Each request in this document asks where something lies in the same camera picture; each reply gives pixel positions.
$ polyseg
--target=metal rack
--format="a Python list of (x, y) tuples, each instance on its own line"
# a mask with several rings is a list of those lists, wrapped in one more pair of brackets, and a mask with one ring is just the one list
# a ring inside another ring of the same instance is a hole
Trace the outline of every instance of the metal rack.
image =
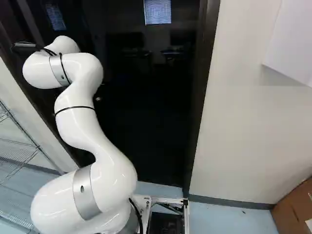
[(35, 193), (46, 183), (34, 186), (27, 181), (36, 176), (24, 176), (29, 174), (25, 166), (38, 154), (55, 165), (0, 101), (0, 219), (26, 233), (36, 233), (30, 207)]

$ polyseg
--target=black baseboard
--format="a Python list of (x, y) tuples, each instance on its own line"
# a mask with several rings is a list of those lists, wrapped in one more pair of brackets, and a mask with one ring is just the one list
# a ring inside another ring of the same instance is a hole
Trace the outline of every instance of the black baseboard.
[(221, 199), (221, 198), (199, 196), (199, 195), (194, 195), (194, 194), (189, 194), (189, 200), (194, 201), (194, 202), (201, 202), (201, 203), (214, 204), (214, 205), (220, 205), (220, 206), (232, 206), (232, 207), (240, 207), (240, 208), (255, 209), (255, 210), (272, 210), (275, 206), (275, 204), (234, 201), (234, 200), (226, 200), (226, 199)]

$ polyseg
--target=black wire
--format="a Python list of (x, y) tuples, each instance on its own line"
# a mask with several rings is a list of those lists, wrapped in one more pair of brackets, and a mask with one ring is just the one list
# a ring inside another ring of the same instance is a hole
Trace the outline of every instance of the black wire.
[(45, 52), (47, 52), (49, 55), (51, 55), (51, 56), (57, 55), (55, 52), (53, 52), (52, 50), (49, 50), (49, 49), (47, 49), (47, 48), (43, 48), (43, 50), (44, 50)]
[(59, 60), (60, 60), (60, 64), (62, 66), (63, 72), (65, 74), (65, 78), (67, 79), (68, 84), (70, 84), (69, 79), (68, 79), (67, 74), (66, 74), (65, 69), (64, 69), (64, 65), (63, 65), (63, 61), (62, 61), (62, 53), (59, 54)]
[(136, 211), (136, 216), (138, 218), (138, 222), (139, 222), (139, 226), (140, 226), (140, 234), (143, 234), (143, 224), (142, 224), (142, 218), (141, 218), (140, 212), (138, 211), (137, 207), (135, 206), (135, 204), (131, 200), (131, 198), (129, 198), (129, 201), (130, 201), (131, 205), (133, 206), (133, 208)]

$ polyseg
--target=floor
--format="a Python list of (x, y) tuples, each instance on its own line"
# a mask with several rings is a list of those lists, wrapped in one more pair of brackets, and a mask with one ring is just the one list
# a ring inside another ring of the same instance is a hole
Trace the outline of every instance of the floor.
[[(177, 187), (139, 182), (136, 194), (181, 198)], [(0, 233), (22, 234), (0, 220)], [(269, 211), (190, 202), (191, 234), (278, 234)]]

